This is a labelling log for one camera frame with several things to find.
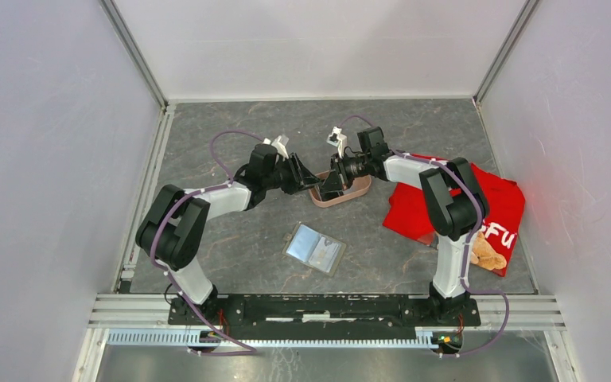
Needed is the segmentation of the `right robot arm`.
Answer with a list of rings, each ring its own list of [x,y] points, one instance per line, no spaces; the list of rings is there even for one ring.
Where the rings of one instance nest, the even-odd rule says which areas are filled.
[[[327,142],[337,152],[318,192],[322,198],[338,197],[358,177],[365,176],[422,190],[427,216],[438,235],[438,265],[430,283],[427,312],[433,322],[447,325],[471,295],[469,253],[489,212],[485,194],[464,158],[444,162],[393,151],[380,127],[368,128],[357,136],[360,151],[347,154],[342,130],[334,127],[329,133]]]

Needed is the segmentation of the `pink oval tray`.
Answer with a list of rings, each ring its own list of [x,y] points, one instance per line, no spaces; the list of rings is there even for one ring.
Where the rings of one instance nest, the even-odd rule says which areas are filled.
[[[331,197],[329,199],[325,199],[319,192],[318,188],[312,188],[309,190],[309,196],[311,201],[319,208],[329,208],[334,205],[339,205],[345,203],[346,201],[350,201],[352,199],[362,197],[368,193],[372,184],[372,177],[370,175],[366,175],[364,177],[356,178],[352,186],[342,192],[340,196]]]

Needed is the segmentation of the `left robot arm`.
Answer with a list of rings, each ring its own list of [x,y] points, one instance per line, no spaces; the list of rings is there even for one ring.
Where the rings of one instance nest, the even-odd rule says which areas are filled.
[[[218,303],[210,298],[215,287],[197,259],[208,221],[253,209],[273,189],[295,194],[320,184],[295,153],[282,156],[276,147],[260,143],[229,181],[189,191],[163,186],[139,225],[135,243],[188,303],[189,316],[208,324],[218,314]]]

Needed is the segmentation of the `grey card holder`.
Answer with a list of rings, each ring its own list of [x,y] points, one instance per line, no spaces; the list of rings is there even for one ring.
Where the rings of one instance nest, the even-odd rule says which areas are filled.
[[[282,254],[331,277],[335,274],[347,244],[299,222],[285,235]]]

